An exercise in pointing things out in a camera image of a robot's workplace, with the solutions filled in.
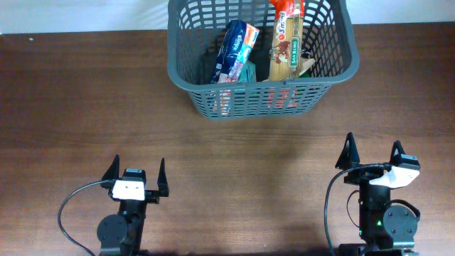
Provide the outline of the mint green wipes packet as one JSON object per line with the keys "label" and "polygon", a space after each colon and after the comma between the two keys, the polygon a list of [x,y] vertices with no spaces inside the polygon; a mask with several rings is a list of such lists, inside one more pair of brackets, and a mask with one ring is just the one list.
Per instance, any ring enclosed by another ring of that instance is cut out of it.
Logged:
{"label": "mint green wipes packet", "polygon": [[256,65],[250,61],[247,61],[243,65],[237,81],[239,83],[257,82]]}

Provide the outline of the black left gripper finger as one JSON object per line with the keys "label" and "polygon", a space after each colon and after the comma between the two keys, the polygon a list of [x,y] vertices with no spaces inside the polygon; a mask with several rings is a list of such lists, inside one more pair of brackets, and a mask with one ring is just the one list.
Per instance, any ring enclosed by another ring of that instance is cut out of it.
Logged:
{"label": "black left gripper finger", "polygon": [[116,154],[110,167],[106,170],[102,176],[103,181],[116,180],[119,178],[119,155]]}
{"label": "black left gripper finger", "polygon": [[159,192],[169,192],[168,181],[165,172],[165,158],[161,159],[157,185],[159,188]]}

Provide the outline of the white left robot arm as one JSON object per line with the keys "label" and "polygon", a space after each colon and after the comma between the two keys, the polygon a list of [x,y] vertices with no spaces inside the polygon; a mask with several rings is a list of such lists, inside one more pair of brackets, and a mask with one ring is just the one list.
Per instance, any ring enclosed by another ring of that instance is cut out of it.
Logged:
{"label": "white left robot arm", "polygon": [[101,187],[108,196],[119,202],[115,214],[104,217],[97,227],[101,255],[137,256],[150,255],[141,249],[141,239],[149,204],[158,204],[169,196],[165,172],[165,159],[161,160],[156,190],[146,189],[146,172],[143,169],[125,169],[119,174],[119,156],[114,157],[110,167],[102,176]]}

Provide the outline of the green lid jar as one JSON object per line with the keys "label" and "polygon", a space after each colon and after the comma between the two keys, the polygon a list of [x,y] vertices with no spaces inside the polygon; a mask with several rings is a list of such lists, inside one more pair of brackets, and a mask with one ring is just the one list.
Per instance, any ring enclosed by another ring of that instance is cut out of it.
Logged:
{"label": "green lid jar", "polygon": [[309,78],[309,77],[311,77],[311,75],[310,75],[310,72],[307,70],[307,71],[303,72],[302,74],[300,74],[300,77]]}

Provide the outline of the San Remo spaghetti packet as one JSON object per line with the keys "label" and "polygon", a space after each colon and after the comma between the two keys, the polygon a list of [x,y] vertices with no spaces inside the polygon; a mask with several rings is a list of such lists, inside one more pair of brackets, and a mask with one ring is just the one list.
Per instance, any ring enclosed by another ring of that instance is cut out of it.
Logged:
{"label": "San Remo spaghetti packet", "polygon": [[268,81],[299,78],[303,71],[301,43],[304,0],[271,0],[275,8]]}

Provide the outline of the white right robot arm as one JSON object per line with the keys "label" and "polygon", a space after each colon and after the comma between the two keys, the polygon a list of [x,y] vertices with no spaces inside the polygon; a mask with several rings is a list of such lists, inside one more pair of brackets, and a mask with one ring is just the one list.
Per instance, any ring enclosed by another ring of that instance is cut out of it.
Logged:
{"label": "white right robot arm", "polygon": [[391,191],[404,188],[420,174],[416,156],[405,153],[400,141],[392,145],[390,160],[362,164],[353,133],[346,135],[335,167],[336,177],[357,186],[359,195],[358,233],[363,244],[329,246],[333,255],[416,255],[414,236],[421,213],[402,199],[391,198]]}

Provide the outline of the Kleenex tissue multipack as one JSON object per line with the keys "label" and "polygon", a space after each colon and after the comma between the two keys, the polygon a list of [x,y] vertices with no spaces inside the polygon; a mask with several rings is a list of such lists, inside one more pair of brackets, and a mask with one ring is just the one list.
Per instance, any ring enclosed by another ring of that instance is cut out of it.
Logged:
{"label": "Kleenex tissue multipack", "polygon": [[[244,69],[251,73],[248,58],[259,35],[259,29],[241,21],[232,20],[227,25],[223,43],[218,52],[215,67],[210,76],[210,84],[239,82]],[[245,94],[245,89],[225,89],[210,92],[210,116],[230,116],[232,96]]]}

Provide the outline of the grey plastic basket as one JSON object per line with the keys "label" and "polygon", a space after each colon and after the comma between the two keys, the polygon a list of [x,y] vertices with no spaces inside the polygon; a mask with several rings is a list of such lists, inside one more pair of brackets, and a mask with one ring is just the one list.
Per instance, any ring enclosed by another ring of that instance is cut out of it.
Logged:
{"label": "grey plastic basket", "polygon": [[[299,53],[315,63],[308,75],[268,81],[275,7],[270,1],[168,3],[168,76],[208,119],[289,116],[309,111],[335,84],[351,78],[360,57],[345,1],[305,1]],[[259,29],[249,60],[256,82],[210,83],[226,28],[239,19]]]}

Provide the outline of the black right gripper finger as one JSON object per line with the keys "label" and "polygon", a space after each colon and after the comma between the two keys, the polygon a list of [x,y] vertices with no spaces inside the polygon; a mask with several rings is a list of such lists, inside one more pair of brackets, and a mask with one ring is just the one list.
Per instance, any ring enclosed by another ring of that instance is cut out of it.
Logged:
{"label": "black right gripper finger", "polygon": [[360,163],[357,146],[352,132],[347,133],[340,156],[336,162],[335,168],[346,170],[357,166]]}
{"label": "black right gripper finger", "polygon": [[402,163],[402,155],[405,154],[401,142],[396,140],[392,145],[392,151],[390,154],[390,163],[394,166],[398,166]]}

